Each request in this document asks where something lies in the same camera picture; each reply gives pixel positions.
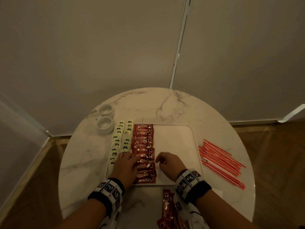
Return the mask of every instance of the ceramic cup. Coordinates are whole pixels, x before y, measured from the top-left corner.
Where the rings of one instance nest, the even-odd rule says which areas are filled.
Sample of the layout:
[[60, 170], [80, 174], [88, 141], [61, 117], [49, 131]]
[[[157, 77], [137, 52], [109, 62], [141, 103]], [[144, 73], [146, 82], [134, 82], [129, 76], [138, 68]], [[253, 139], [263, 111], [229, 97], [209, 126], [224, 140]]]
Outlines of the ceramic cup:
[[102, 116], [96, 121], [99, 134], [108, 134], [114, 129], [114, 122], [109, 116]]
[[97, 112], [99, 114], [101, 114], [102, 116], [109, 116], [109, 117], [113, 117], [115, 114], [115, 110], [114, 107], [111, 104], [101, 104], [98, 108], [97, 108]]

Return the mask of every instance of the rectangular tray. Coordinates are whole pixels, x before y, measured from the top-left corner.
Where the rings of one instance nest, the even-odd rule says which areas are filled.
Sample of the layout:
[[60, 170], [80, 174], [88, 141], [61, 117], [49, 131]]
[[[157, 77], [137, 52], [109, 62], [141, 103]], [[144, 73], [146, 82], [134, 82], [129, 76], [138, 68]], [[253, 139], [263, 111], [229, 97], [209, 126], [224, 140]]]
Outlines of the rectangular tray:
[[[170, 152], [176, 154], [188, 169], [196, 169], [204, 177], [198, 145], [195, 139], [193, 128], [186, 124], [153, 124], [155, 158], [160, 152]], [[155, 185], [175, 185], [160, 170], [156, 163], [157, 178], [153, 184], [136, 184], [134, 186], [155, 186]]]

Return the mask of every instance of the person's left hand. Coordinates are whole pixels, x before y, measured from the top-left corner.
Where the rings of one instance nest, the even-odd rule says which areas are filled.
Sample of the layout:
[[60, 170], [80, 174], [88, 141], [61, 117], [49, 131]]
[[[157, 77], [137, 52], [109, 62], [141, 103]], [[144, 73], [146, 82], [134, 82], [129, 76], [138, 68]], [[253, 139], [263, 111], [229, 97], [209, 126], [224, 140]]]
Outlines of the person's left hand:
[[113, 170], [109, 177], [120, 180], [126, 191], [135, 181], [138, 172], [136, 163], [139, 160], [140, 158], [136, 158], [129, 152], [124, 154], [120, 153], [113, 165]]

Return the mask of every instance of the person's left arm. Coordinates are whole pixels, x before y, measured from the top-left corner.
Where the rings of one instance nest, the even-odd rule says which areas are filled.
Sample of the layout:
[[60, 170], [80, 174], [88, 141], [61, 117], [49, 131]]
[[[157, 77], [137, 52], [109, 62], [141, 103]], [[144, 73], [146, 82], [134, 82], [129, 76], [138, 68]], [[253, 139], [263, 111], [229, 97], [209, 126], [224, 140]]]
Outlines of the person's left arm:
[[[129, 152], [120, 153], [113, 165], [113, 171], [109, 179], [116, 182], [123, 189], [123, 193], [135, 181], [138, 171], [135, 165], [137, 160], [139, 158]], [[97, 186], [97, 190], [101, 189], [101, 184]], [[111, 214], [112, 207], [110, 200], [106, 199], [105, 195], [96, 189], [89, 195], [86, 203], [64, 219], [55, 229], [97, 229], [105, 216]]]

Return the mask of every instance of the table top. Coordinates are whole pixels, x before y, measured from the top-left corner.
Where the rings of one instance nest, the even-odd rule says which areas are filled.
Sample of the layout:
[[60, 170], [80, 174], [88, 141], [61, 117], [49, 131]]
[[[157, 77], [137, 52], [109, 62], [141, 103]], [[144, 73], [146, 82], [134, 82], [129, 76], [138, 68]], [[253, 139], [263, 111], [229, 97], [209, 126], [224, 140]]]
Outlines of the table top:
[[[247, 151], [233, 127], [215, 109], [184, 92], [166, 88], [140, 88], [123, 92], [103, 103], [115, 108], [113, 120], [133, 119], [135, 123], [189, 124], [198, 145], [206, 139], [232, 154], [247, 168], [238, 179], [245, 190], [231, 185], [203, 167], [206, 181], [223, 191], [223, 199], [252, 221], [255, 184]], [[79, 124], [65, 150], [59, 171], [59, 202], [63, 217], [84, 203], [104, 180], [111, 135], [97, 134], [97, 107]], [[157, 228], [161, 218], [162, 191], [168, 186], [132, 187], [124, 196], [117, 228]]]

